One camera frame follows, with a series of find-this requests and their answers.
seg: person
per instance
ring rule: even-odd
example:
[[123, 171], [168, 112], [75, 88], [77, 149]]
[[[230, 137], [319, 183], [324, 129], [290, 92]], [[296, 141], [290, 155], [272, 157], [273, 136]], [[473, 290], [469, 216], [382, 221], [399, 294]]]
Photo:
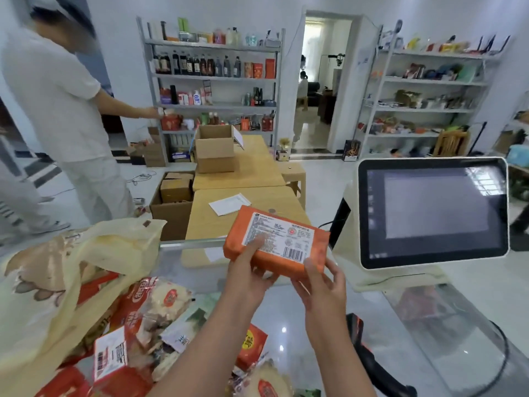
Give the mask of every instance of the person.
[[299, 77], [301, 80], [298, 84], [297, 101], [303, 104], [303, 110], [306, 111], [308, 109], [308, 76], [305, 71], [301, 71]]
[[92, 224], [131, 217], [134, 201], [112, 156], [101, 114], [158, 119], [155, 107], [135, 108], [110, 97], [77, 59], [90, 52], [90, 20], [65, 0], [32, 0], [32, 25], [10, 34], [3, 75], [44, 151], [77, 190]]
[[32, 184], [18, 181], [7, 166], [0, 162], [0, 246], [11, 242], [21, 233], [5, 217], [10, 211], [24, 221], [32, 234], [64, 230], [70, 226], [68, 222], [44, 214], [39, 206], [41, 202], [43, 199]]
[[[264, 270], [251, 268], [264, 242], [263, 236], [256, 237], [230, 262], [224, 292], [208, 321], [148, 397], [174, 396], [175, 390], [178, 397], [224, 395], [253, 314], [278, 278], [263, 278]], [[292, 282], [305, 306], [305, 327], [325, 392], [328, 397], [376, 397], [347, 330], [345, 276], [331, 260], [326, 266], [334, 280], [307, 259], [307, 279]]]

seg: yellow circle logo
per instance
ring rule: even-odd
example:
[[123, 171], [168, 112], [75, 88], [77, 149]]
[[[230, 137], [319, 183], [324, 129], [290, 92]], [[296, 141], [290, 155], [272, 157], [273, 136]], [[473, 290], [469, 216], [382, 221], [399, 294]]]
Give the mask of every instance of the yellow circle logo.
[[242, 343], [242, 349], [248, 350], [252, 348], [253, 342], [254, 342], [253, 333], [250, 330], [248, 330], [246, 332], [246, 339], [244, 340], [244, 343]]

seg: forearm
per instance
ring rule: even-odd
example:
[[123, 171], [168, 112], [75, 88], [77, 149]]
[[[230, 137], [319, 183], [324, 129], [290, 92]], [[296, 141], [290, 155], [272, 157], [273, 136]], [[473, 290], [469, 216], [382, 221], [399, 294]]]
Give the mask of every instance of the forearm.
[[200, 332], [149, 397], [223, 395], [252, 314], [237, 300], [222, 295]]
[[141, 108], [129, 106], [127, 103], [113, 98], [102, 89], [96, 94], [94, 100], [101, 114], [117, 115], [129, 119], [142, 118]]
[[374, 387], [347, 336], [316, 351], [328, 397], [376, 397]]

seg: orange pouch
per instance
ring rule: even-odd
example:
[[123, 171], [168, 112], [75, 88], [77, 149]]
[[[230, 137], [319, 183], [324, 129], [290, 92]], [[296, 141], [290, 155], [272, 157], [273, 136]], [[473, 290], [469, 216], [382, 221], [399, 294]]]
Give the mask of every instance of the orange pouch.
[[292, 279], [306, 277], [303, 261], [311, 257], [323, 273], [329, 232], [242, 206], [224, 244], [224, 256], [235, 260], [244, 247], [260, 233], [266, 243], [251, 260], [252, 266]]

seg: black hair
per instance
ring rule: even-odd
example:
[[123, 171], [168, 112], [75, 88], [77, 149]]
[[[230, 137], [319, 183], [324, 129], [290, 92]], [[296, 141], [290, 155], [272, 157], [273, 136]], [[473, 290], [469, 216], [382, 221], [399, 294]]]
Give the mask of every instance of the black hair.
[[[78, 7], [67, 0], [56, 0], [59, 5], [70, 14], [70, 16], [75, 19], [75, 21], [83, 27], [90, 36], [93, 38], [96, 37], [96, 31], [90, 18], [85, 15]], [[50, 11], [45, 8], [34, 7], [31, 11], [31, 18], [35, 20], [40, 20], [44, 23], [50, 25], [57, 25], [65, 20], [68, 20], [61, 12], [59, 11]]]

